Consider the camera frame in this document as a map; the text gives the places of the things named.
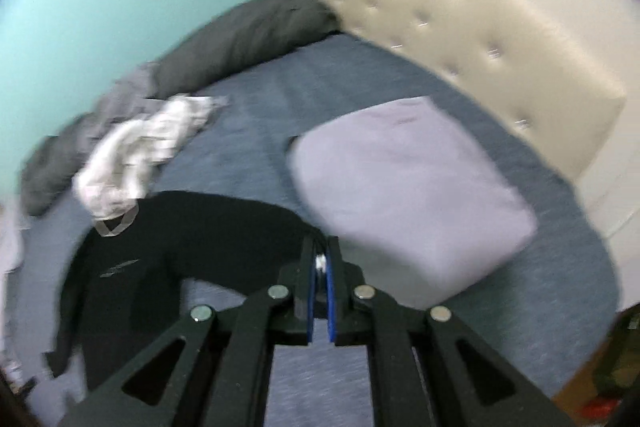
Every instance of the mattress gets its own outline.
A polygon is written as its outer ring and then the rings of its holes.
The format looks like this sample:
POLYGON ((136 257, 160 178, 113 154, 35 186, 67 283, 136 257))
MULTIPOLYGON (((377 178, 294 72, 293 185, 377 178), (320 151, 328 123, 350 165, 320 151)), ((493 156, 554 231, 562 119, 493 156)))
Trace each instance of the mattress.
MULTIPOLYGON (((287 170, 289 137, 371 105, 430 96, 479 141, 538 219, 538 233, 523 252, 447 305, 549 396, 602 341, 618 289, 606 248, 572 187, 434 74, 338 34, 200 93, 226 95, 230 105, 166 165, 154 190, 266 201, 312 223, 287 170)), ((29 404, 46 426, 85 393, 79 353, 55 380, 41 353, 51 348, 66 264, 90 226, 88 213, 64 194, 27 231, 24 264, 10 282, 12 344, 24 377, 38 378, 29 404)), ((185 283, 184 293, 185 310, 195 303, 220 309, 242 299, 202 282, 185 283)), ((366 350, 331 346, 323 328, 316 325, 311 347, 276 348, 266 425, 372 425, 366 350)))

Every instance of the silver bolt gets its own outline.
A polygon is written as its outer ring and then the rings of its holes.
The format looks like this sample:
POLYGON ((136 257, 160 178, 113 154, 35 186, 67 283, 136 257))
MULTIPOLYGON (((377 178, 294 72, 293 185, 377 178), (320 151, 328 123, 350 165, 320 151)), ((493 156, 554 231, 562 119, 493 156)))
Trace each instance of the silver bolt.
POLYGON ((191 318, 196 322, 208 321, 213 315, 213 311, 208 306, 201 304, 191 310, 191 318))
POLYGON ((434 306, 429 314, 434 321, 438 322, 447 322, 451 318, 451 310, 446 306, 434 306))
POLYGON ((267 293, 272 299, 284 299, 289 295, 289 288, 282 284, 274 284, 267 290, 267 293))
POLYGON ((361 284, 360 286, 356 286, 353 289, 353 294, 358 298, 365 301, 373 298, 373 295, 376 294, 376 289, 373 286, 369 286, 368 284, 361 284))

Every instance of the red object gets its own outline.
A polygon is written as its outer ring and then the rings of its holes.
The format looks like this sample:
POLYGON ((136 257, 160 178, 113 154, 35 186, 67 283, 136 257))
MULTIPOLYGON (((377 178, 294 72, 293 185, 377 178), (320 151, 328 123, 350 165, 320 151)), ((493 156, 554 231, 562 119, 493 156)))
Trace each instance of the red object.
POLYGON ((613 412, 620 403, 619 398, 596 398, 589 400, 580 409, 580 416, 587 420, 604 420, 613 412))

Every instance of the pillow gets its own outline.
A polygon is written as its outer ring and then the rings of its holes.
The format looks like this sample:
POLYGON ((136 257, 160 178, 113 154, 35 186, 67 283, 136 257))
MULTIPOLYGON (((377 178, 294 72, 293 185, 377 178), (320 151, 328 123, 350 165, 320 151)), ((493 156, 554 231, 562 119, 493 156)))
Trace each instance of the pillow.
POLYGON ((475 139, 427 97, 322 124, 291 146, 303 201, 346 261, 400 303, 427 308, 522 250, 536 218, 475 139))
POLYGON ((213 19, 158 60, 157 98, 212 82, 338 31, 319 0, 250 0, 213 19))

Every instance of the tufted headboard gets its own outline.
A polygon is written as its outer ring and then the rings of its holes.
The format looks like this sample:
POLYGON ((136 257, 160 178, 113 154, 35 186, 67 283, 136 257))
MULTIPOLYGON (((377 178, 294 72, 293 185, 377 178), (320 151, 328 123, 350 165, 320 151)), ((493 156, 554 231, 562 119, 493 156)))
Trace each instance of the tufted headboard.
POLYGON ((436 71, 567 179, 625 103, 609 72, 523 0, 324 0, 345 31, 436 71))

